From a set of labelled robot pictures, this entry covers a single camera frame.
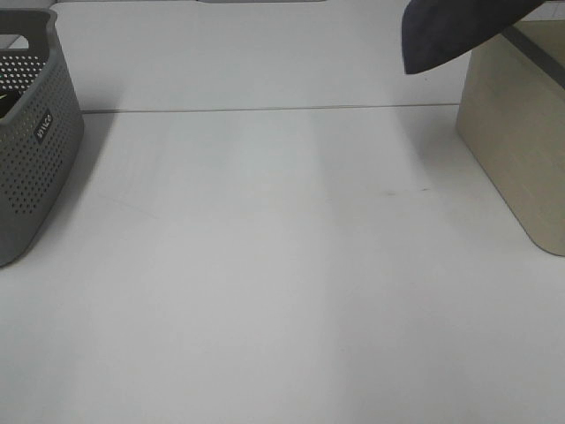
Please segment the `dark grey towel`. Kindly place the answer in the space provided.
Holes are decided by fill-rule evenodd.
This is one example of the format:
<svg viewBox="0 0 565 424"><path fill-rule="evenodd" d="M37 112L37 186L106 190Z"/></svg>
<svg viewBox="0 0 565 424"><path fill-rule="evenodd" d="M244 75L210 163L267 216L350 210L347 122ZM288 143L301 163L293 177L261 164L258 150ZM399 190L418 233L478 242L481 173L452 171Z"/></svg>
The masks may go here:
<svg viewBox="0 0 565 424"><path fill-rule="evenodd" d="M404 71L419 74L460 57L542 4L541 0L412 0L401 22Z"/></svg>

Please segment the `grey perforated plastic basket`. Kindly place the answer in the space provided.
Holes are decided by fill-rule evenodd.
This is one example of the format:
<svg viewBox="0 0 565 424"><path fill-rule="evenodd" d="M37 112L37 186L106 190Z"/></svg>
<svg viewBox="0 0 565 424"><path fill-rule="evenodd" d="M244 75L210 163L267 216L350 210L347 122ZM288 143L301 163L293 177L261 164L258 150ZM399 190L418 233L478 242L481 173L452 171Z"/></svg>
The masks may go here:
<svg viewBox="0 0 565 424"><path fill-rule="evenodd" d="M1 263L16 261L57 201L84 119L49 9L3 9L1 33L27 41L1 50Z"/></svg>

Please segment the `beige plastic storage bin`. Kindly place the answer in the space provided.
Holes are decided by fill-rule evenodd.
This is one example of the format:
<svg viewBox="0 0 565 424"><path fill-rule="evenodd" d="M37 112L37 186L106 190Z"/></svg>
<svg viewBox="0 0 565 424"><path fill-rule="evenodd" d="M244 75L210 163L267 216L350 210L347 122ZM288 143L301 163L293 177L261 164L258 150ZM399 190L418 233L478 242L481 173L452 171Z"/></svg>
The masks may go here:
<svg viewBox="0 0 565 424"><path fill-rule="evenodd" d="M564 254L564 23L522 21L471 52L456 129L531 241Z"/></svg>

